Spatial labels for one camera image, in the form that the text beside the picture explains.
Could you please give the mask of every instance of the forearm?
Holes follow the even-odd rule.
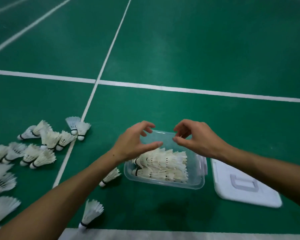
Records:
[[[117,166],[111,151],[30,205],[0,230],[0,239],[58,239],[100,181]]]
[[[230,147],[220,160],[263,182],[300,205],[300,166]]]

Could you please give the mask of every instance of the hand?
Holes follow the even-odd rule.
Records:
[[[142,121],[128,128],[122,135],[119,136],[115,145],[111,149],[119,160],[127,161],[140,156],[141,154],[152,151],[163,145],[162,141],[155,141],[150,144],[142,144],[140,135],[147,136],[144,132],[152,133],[151,128],[156,126],[148,121]]]
[[[174,131],[177,133],[173,141],[204,157],[220,160],[225,156],[228,149],[232,148],[204,122],[182,120],[176,125]]]

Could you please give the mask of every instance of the green floor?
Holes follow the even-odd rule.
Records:
[[[0,14],[0,43],[62,1],[28,0]],[[96,79],[128,1],[71,0],[4,48],[0,70]],[[101,79],[300,98],[300,0],[132,0]],[[0,75],[0,143],[42,119],[67,129],[64,119],[82,115],[92,88]],[[61,182],[134,123],[171,132],[184,118],[205,121],[238,148],[300,164],[300,103],[99,85],[85,118],[92,127],[76,142]],[[36,170],[14,166],[18,185],[6,195],[22,205],[5,222],[52,187],[66,152]],[[210,163],[200,190],[122,176],[92,192],[105,208],[92,227],[300,234],[300,207],[281,197],[280,209],[222,200]],[[83,210],[68,227],[77,227]]]

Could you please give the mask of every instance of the clear plastic container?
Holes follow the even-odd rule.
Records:
[[[207,159],[202,157],[193,151],[176,144],[172,138],[175,136],[175,133],[169,133],[164,131],[154,130],[151,134],[147,133],[146,137],[140,136],[140,140],[143,144],[148,144],[153,141],[163,141],[162,148],[166,150],[172,149],[174,152],[183,152],[185,151],[187,155],[187,170],[188,170],[188,182],[180,183],[173,181],[161,181],[153,178],[144,178],[137,177],[132,175],[132,170],[136,169],[136,165],[131,161],[126,161],[124,163],[124,175],[133,181],[139,181],[149,184],[159,184],[167,185],[179,188],[187,188],[198,190],[204,186],[204,176],[208,174]]]

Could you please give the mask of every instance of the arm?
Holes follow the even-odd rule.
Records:
[[[183,120],[173,140],[204,157],[220,160],[268,185],[300,205],[300,166],[239,150],[218,137],[204,122]]]
[[[120,163],[162,146],[141,144],[140,135],[155,125],[143,121],[128,128],[106,154],[88,168],[50,190],[0,229],[0,240],[58,239],[86,197]]]

